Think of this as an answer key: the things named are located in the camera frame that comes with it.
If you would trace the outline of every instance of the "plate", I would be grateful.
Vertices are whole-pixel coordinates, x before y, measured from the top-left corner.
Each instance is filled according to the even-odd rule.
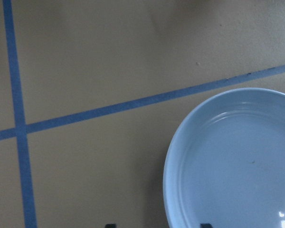
[[[285,94],[241,88],[197,106],[167,153],[171,228],[285,228]]]

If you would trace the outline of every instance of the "blue line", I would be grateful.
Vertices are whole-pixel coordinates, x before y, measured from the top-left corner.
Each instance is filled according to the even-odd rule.
[[[253,73],[248,73],[244,75],[239,75],[235,77],[231,77],[229,79],[221,79],[218,81],[213,81],[209,83],[204,83],[201,85],[191,86],[184,89],[174,90],[171,92],[148,96],[145,98],[132,100],[124,103],[114,104],[102,108],[92,109],[89,111],[76,113],[76,114],[70,114],[50,120],[45,120],[37,123],[31,123],[27,125],[27,133],[33,133],[38,132],[54,127],[63,126],[66,124],[72,124],[76,122],[80,122],[83,120],[93,119],[96,117],[100,117],[103,115],[118,113],[122,111],[126,111],[129,109],[139,108],[146,105],[152,105],[163,101],[172,100],[175,98],[193,95],[205,91],[209,91],[212,89],[218,89],[226,86],[236,85],[239,83],[247,82],[254,79],[260,79],[272,75],[277,75],[285,73],[285,65],[273,67],[266,70],[256,71]]]
[[[15,128],[9,128],[9,129],[0,131],[0,140],[9,139],[15,136],[16,136]]]
[[[26,228],[37,228],[32,177],[29,163],[29,147],[10,0],[3,0],[3,10],[10,67],[9,73],[14,105],[15,133],[17,138],[24,222]]]

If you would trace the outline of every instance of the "small black object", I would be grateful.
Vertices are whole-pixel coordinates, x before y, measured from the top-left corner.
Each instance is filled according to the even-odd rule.
[[[104,228],[116,228],[116,224],[106,224]]]
[[[200,228],[213,228],[213,227],[211,226],[211,224],[205,223],[205,224],[201,224]]]

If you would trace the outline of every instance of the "blue stripe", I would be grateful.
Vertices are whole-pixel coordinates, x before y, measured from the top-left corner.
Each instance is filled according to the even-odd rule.
[[[213,81],[209,83],[204,83],[201,85],[191,86],[184,89],[174,90],[171,92],[148,96],[145,98],[132,100],[124,103],[114,104],[102,108],[92,109],[89,111],[76,113],[76,114],[70,114],[50,120],[45,120],[37,123],[32,123],[27,125],[27,132],[33,133],[38,132],[54,127],[63,126],[66,124],[72,124],[83,120],[93,119],[96,117],[100,117],[103,115],[118,113],[122,111],[126,111],[129,109],[139,108],[146,105],[152,105],[163,101],[172,100],[175,98],[193,95],[201,92],[206,92],[212,89],[218,89],[226,86],[236,85],[243,82],[247,82],[254,79],[260,79],[272,75],[277,75],[285,73],[285,65],[273,67],[266,70],[256,71],[253,73],[248,73],[244,75],[239,75],[235,77],[231,77],[229,79],[221,79],[218,81]]]
[[[24,222],[26,228],[37,228],[32,177],[29,163],[29,147],[22,100],[16,39],[10,0],[3,0],[4,21],[9,58],[9,73],[14,105],[15,134],[17,138]]]
[[[16,136],[15,128],[9,128],[9,129],[0,131],[0,140],[9,139],[15,136]]]

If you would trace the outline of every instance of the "white highlight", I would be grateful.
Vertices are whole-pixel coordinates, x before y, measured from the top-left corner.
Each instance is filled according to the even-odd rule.
[[[282,227],[282,228],[285,228],[285,220],[282,220],[282,221],[281,221],[281,227]]]
[[[284,217],[285,214],[279,211],[279,216],[280,216],[280,217]]]

